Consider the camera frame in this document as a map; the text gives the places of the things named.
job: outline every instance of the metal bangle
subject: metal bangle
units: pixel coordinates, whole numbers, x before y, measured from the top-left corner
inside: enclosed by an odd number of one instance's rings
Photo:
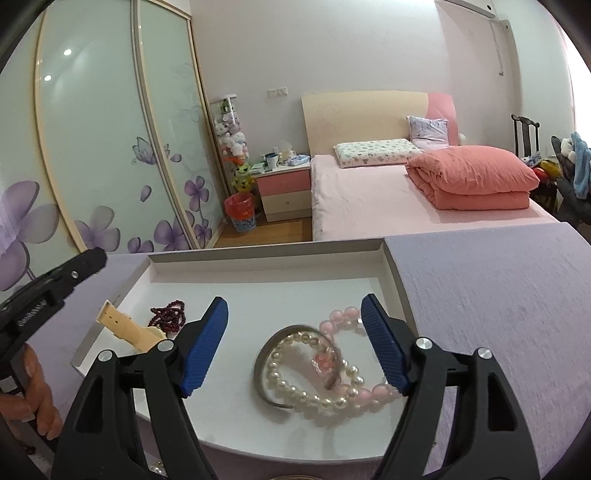
[[[259,395],[259,397],[267,404],[278,407],[278,408],[294,408],[293,405],[288,405],[287,403],[277,403],[269,398],[267,395],[267,391],[263,386],[263,372],[265,370],[265,363],[267,358],[270,356],[271,352],[275,349],[279,343],[285,339],[286,337],[298,333],[298,332],[310,332],[314,335],[317,335],[320,338],[323,338],[326,343],[328,343],[328,347],[334,352],[335,356],[335,368],[333,368],[332,372],[328,380],[324,383],[324,387],[326,390],[330,390],[333,388],[340,378],[341,370],[343,368],[343,361],[340,354],[340,350],[336,347],[336,345],[329,340],[325,335],[315,328],[309,325],[291,325],[284,329],[279,330],[275,335],[267,340],[261,351],[256,357],[255,366],[252,371],[252,379],[254,381],[255,391]]]

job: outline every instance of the purple flower decal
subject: purple flower decal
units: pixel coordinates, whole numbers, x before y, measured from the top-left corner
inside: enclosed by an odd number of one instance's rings
[[[156,225],[156,230],[154,230],[154,241],[159,245],[165,245],[164,252],[190,250],[189,243],[177,218],[174,219],[173,226],[170,226],[170,223],[166,220],[160,220]]]
[[[114,252],[119,248],[121,232],[118,228],[109,228],[114,217],[113,209],[99,205],[92,212],[90,226],[80,220],[74,222],[86,248],[101,247],[105,252]]]
[[[150,185],[144,185],[144,188],[139,194],[139,201],[144,203],[150,195],[152,195],[152,187]]]
[[[195,236],[197,237],[197,242],[201,248],[205,248],[207,241],[212,238],[212,229],[208,228],[208,226],[209,220],[204,218],[201,225],[198,223],[195,225],[195,228],[193,228]]]
[[[127,250],[130,254],[149,254],[154,251],[154,244],[152,240],[146,240],[142,243],[142,239],[135,236],[127,242]]]
[[[0,199],[0,290],[16,285],[27,272],[30,256],[25,246],[47,242],[60,220],[56,205],[31,210],[39,184],[25,180],[10,185]]]
[[[156,165],[156,155],[154,155],[154,149],[146,140],[138,137],[138,144],[133,146],[135,158],[140,162],[147,163],[148,165]]]
[[[204,188],[204,185],[205,179],[201,175],[197,176],[195,182],[187,180],[187,183],[185,183],[184,191],[191,197],[189,209],[194,212],[198,212],[201,209],[202,201],[206,202],[209,200],[209,190]]]

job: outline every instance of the finger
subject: finger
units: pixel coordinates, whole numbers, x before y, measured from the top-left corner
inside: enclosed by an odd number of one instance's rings
[[[24,420],[30,417],[33,411],[23,398],[0,394],[0,414],[7,420]]]
[[[35,353],[35,350],[33,350],[27,343],[25,344],[25,352],[22,357],[22,363],[24,364],[25,371],[30,378],[38,370],[41,371],[41,376],[43,376],[43,369],[41,368],[37,354]]]
[[[55,412],[56,408],[53,406],[51,390],[47,387],[46,394],[41,400],[39,410],[37,411],[37,431],[39,435],[43,436],[49,432],[49,429],[53,425]]]
[[[34,375],[31,377],[27,391],[25,392],[25,399],[31,406],[33,412],[39,409],[41,402],[47,395],[51,395],[49,386],[45,383],[43,372],[41,369],[36,369]]]
[[[47,432],[47,440],[53,440],[54,438],[59,437],[62,428],[64,427],[64,423],[61,420],[60,413],[57,411],[57,408],[54,408],[55,414],[53,417],[53,423],[51,424],[51,428],[49,432]]]

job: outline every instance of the screw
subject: screw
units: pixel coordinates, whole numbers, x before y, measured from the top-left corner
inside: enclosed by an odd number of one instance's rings
[[[492,358],[492,352],[488,348],[479,348],[478,356],[484,360],[490,360]]]
[[[433,342],[426,337],[417,338],[416,344],[421,350],[430,350],[433,348]]]
[[[162,340],[158,344],[158,350],[161,352],[169,352],[174,348],[174,342],[172,340]]]
[[[112,358],[113,352],[111,352],[111,350],[103,350],[98,356],[99,362],[108,362]]]

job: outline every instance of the bed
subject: bed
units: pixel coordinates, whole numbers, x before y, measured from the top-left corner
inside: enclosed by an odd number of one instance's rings
[[[404,166],[339,168],[334,145],[408,138],[408,115],[450,120],[459,143],[451,96],[419,92],[342,92],[302,98],[310,152],[313,239],[373,238],[404,233],[556,222],[535,202],[525,210],[436,210]]]

